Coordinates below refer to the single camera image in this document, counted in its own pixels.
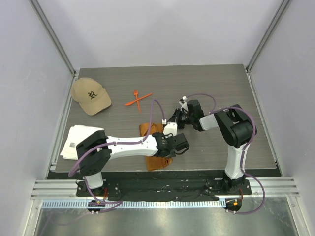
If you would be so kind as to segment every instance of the folded white towel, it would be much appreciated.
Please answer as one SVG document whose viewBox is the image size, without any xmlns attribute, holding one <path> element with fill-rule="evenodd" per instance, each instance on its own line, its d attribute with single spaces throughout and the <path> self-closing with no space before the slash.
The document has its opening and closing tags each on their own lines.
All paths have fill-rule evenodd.
<svg viewBox="0 0 315 236">
<path fill-rule="evenodd" d="M 104 129 L 84 125 L 75 125 L 71 127 L 60 155 L 63 156 L 63 159 L 77 160 L 77 144 L 79 144 L 98 130 Z"/>
</svg>

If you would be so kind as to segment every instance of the tan cap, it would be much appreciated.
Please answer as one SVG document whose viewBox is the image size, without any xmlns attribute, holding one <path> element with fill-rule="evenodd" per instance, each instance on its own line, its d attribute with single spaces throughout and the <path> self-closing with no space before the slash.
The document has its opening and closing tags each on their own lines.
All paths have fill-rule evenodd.
<svg viewBox="0 0 315 236">
<path fill-rule="evenodd" d="M 74 82 L 71 87 L 71 96 L 90 116 L 112 104 L 104 87 L 91 78 L 80 78 Z"/>
</svg>

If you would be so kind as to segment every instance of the folded brown fabric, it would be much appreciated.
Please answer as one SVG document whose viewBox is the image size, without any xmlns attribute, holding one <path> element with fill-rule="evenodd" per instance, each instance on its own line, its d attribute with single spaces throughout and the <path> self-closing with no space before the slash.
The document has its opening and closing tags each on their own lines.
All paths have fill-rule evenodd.
<svg viewBox="0 0 315 236">
<path fill-rule="evenodd" d="M 149 123 L 144 123 L 139 126 L 140 128 L 140 136 L 145 136 L 149 130 Z M 155 132 L 163 132 L 163 125 L 154 124 L 151 125 L 150 134 Z M 165 157 L 155 157 L 155 156 L 146 156 L 146 163 L 148 171 L 160 170 L 170 165 L 173 162 L 172 158 Z"/>
</svg>

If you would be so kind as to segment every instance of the gray wooden tabletop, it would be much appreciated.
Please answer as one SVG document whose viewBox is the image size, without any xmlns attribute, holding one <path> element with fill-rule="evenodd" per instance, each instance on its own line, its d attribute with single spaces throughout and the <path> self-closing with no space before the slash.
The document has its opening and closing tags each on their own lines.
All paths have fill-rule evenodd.
<svg viewBox="0 0 315 236">
<path fill-rule="evenodd" d="M 114 137 L 139 137 L 139 125 L 149 121 L 152 99 L 163 106 L 169 119 L 178 101 L 184 95 L 209 93 L 219 107 L 240 104 L 249 111 L 256 122 L 257 135 L 251 144 L 246 160 L 247 169 L 275 168 L 270 147 L 252 95 L 243 65 L 188 65 L 188 66 L 148 66 L 81 69 L 79 78 L 90 77 L 101 83 L 112 99 L 112 105 L 96 114 L 88 116 L 78 103 L 72 101 L 67 120 L 62 147 L 71 126 L 76 124 L 103 127 L 105 133 Z M 139 97 L 154 94 L 140 101 L 142 113 L 137 104 L 124 106 L 135 100 L 134 90 Z M 208 97 L 196 96 L 205 113 L 213 102 Z M 157 105 L 154 107 L 153 121 L 161 122 L 162 116 Z M 227 144 L 219 129 L 198 132 L 191 126 L 182 131 L 190 144 L 184 155 L 173 158 L 173 163 L 165 170 L 222 170 L 226 166 Z M 75 161 L 58 158 L 56 172 L 68 172 Z M 118 158 L 109 161 L 104 171 L 145 171 L 143 156 Z"/>
</svg>

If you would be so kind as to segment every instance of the white wall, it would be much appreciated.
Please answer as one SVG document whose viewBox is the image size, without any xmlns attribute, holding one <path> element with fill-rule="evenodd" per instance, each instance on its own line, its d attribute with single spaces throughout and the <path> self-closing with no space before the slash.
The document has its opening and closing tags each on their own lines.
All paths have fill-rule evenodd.
<svg viewBox="0 0 315 236">
<path fill-rule="evenodd" d="M 27 0 L 0 1 L 0 235 L 20 236 L 70 82 Z"/>
<path fill-rule="evenodd" d="M 248 64 L 281 0 L 39 0 L 73 66 Z"/>
<path fill-rule="evenodd" d="M 284 173 L 315 226 L 315 1 L 294 0 L 253 67 Z"/>
</svg>

